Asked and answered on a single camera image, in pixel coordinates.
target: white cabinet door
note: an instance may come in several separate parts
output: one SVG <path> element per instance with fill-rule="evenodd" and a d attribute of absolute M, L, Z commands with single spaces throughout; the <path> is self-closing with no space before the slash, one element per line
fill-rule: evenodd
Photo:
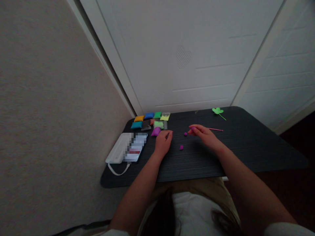
<path fill-rule="evenodd" d="M 315 2 L 300 0 L 237 105 L 278 131 L 314 99 Z"/>
<path fill-rule="evenodd" d="M 282 0 L 97 3 L 143 112 L 179 112 L 231 104 Z"/>

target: pink sculpting tool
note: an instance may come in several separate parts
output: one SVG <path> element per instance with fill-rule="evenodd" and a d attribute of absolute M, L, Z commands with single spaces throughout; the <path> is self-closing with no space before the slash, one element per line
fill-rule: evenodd
<path fill-rule="evenodd" d="M 212 128 L 208 128 L 208 129 L 212 129 Z M 212 130 L 217 130 L 217 131 L 222 131 L 223 132 L 222 129 L 212 129 Z"/>

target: dark floor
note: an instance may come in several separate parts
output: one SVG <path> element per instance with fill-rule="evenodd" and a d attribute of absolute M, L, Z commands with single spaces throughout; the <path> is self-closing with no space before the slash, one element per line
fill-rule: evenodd
<path fill-rule="evenodd" d="M 281 170 L 257 173 L 276 194 L 296 221 L 315 232 L 315 112 L 280 135 L 309 159 L 307 169 Z M 255 235 L 254 223 L 246 218 L 230 183 L 225 183 L 234 200 L 248 235 Z"/>

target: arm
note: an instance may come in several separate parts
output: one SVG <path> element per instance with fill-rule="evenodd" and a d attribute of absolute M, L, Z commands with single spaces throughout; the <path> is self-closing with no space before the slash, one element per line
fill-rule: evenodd
<path fill-rule="evenodd" d="M 297 223 L 271 189 L 208 128 L 201 125 L 189 127 L 191 130 L 188 133 L 199 136 L 203 143 L 218 156 L 233 189 L 241 199 L 242 205 L 251 217 L 256 219 L 262 229 L 276 222 Z"/>
<path fill-rule="evenodd" d="M 108 230 L 118 229 L 128 232 L 131 236 L 137 235 L 157 180 L 160 164 L 170 148 L 172 137 L 173 131 L 160 132 L 156 138 L 154 153 L 118 205 Z"/>

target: green stem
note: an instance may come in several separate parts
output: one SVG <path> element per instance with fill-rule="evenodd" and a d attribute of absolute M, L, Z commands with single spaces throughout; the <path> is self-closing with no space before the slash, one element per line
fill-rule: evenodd
<path fill-rule="evenodd" d="M 221 114 L 219 113 L 219 115 L 221 116 Z M 225 119 L 223 116 L 221 116 L 223 119 Z"/>

